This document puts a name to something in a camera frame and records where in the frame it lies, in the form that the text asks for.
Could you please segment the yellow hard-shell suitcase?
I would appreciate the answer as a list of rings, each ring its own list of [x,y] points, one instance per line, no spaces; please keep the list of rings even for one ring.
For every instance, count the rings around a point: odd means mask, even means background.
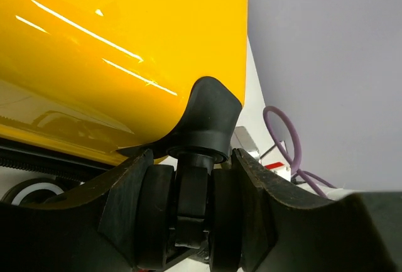
[[[153,153],[137,271],[241,258],[237,175],[220,169],[246,89],[247,0],[1,0],[1,203],[45,204]]]

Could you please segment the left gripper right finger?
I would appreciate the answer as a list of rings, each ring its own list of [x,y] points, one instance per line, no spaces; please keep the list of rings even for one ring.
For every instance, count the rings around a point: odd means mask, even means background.
[[[398,194],[329,200],[297,187],[244,150],[232,153],[243,205],[246,271],[396,271]]]

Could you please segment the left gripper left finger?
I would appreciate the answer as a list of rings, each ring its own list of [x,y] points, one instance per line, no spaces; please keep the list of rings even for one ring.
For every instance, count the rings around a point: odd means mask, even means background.
[[[134,228],[150,150],[45,204],[1,203],[1,271],[137,271]]]

